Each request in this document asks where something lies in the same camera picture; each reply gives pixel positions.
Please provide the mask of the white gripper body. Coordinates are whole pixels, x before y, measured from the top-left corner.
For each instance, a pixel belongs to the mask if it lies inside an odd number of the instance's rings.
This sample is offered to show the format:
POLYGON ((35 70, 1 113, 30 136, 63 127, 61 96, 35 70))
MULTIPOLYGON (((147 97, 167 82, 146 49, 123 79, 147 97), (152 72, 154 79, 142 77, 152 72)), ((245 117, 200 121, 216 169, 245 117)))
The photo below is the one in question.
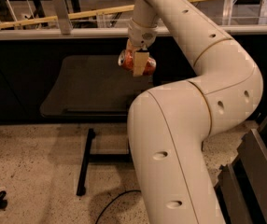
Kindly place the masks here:
POLYGON ((157 36, 157 23, 153 22, 147 25, 141 25, 134 19, 130 19, 128 24, 128 39, 134 46, 140 49, 147 49, 150 47, 157 36))

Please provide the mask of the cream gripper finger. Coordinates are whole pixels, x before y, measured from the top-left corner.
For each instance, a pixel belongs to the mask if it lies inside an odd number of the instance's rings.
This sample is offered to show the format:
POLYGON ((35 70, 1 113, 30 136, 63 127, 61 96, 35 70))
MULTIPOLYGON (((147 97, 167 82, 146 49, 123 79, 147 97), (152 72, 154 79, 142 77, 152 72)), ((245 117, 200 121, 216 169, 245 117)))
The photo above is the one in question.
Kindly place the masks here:
POLYGON ((134 45, 131 43, 131 40, 128 39, 128 40, 127 40, 127 44, 126 44, 126 49, 131 50, 132 52, 134 52, 134 51, 138 51, 138 50, 140 50, 140 47, 134 46, 134 45))
POLYGON ((144 51, 135 51, 133 53, 133 75, 140 77, 143 75, 147 65, 149 53, 144 51))

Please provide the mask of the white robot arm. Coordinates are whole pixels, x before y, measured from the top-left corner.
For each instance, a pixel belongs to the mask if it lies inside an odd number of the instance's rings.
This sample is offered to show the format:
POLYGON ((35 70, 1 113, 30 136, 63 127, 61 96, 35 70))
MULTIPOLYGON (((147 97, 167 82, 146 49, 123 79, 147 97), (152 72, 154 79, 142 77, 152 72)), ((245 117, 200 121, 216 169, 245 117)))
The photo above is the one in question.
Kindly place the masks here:
POLYGON ((137 96, 128 114, 134 169, 150 224, 225 224, 202 153, 203 140, 247 119, 261 72, 243 47, 187 0, 136 0, 134 45, 160 17, 196 76, 137 96))

